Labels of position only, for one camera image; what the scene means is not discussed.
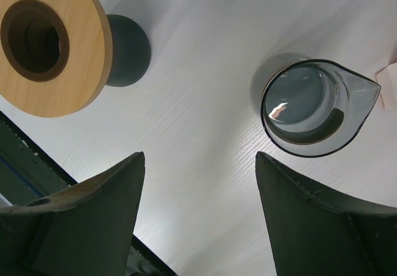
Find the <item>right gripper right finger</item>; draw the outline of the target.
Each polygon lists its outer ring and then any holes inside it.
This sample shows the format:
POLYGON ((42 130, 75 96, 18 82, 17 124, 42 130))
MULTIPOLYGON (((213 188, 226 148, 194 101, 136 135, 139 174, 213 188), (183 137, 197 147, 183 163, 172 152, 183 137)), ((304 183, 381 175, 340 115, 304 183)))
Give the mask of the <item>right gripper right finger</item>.
POLYGON ((278 275, 396 274, 396 208, 334 190, 263 152, 256 179, 278 275))

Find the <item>wooden dripper ring holder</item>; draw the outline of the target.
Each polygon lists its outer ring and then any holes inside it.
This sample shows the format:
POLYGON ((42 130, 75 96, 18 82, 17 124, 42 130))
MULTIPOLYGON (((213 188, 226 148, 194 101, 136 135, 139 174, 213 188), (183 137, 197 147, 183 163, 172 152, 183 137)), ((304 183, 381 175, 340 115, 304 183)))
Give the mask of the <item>wooden dripper ring holder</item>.
POLYGON ((1 0, 1 95, 38 117, 87 107, 112 65, 99 0, 1 0))

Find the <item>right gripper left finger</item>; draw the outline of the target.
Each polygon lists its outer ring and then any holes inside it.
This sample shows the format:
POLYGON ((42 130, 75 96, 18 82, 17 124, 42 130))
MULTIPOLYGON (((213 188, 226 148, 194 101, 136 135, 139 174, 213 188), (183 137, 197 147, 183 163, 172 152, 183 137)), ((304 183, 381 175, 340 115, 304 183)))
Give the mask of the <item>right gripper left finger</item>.
POLYGON ((1 209, 2 275, 123 275, 145 178, 135 153, 24 206, 1 209))

